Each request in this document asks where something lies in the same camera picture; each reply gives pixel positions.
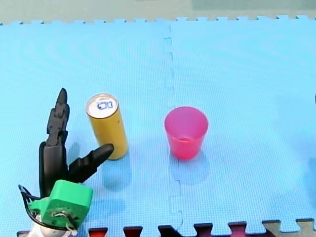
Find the yellow can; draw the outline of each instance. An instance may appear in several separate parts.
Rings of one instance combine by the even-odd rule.
[[[87,102],[85,110],[99,145],[112,143],[114,146],[109,159],[122,158],[128,144],[117,99],[106,93],[94,95]]]

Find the can top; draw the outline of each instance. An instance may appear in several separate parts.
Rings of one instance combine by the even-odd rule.
[[[118,109],[118,101],[110,94],[101,93],[92,96],[86,106],[87,114],[96,119],[105,119]]]

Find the plastic cup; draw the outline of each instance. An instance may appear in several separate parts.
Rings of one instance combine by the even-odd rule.
[[[195,157],[208,130],[207,117],[198,109],[178,107],[164,120],[170,151],[180,160]]]

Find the robotic hand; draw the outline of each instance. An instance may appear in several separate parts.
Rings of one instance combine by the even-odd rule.
[[[89,211],[93,193],[79,183],[91,177],[114,151],[113,144],[103,145],[68,167],[65,142],[69,110],[67,92],[62,88],[49,115],[48,139],[39,146],[40,197],[19,185],[26,212],[35,223],[29,237],[74,235]]]

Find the floor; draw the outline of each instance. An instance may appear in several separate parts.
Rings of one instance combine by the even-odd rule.
[[[133,21],[135,18],[156,18],[174,20],[178,16],[187,16],[194,20],[198,16],[215,19],[226,16],[234,19],[238,16],[307,15],[316,17],[315,0],[0,0],[0,22],[12,21],[30,23],[42,20],[49,23],[53,20],[71,22],[83,20],[92,22],[103,19],[108,22],[117,18]],[[276,237],[316,237],[312,222],[301,222],[300,233],[280,234],[278,224],[267,224],[268,230]]]

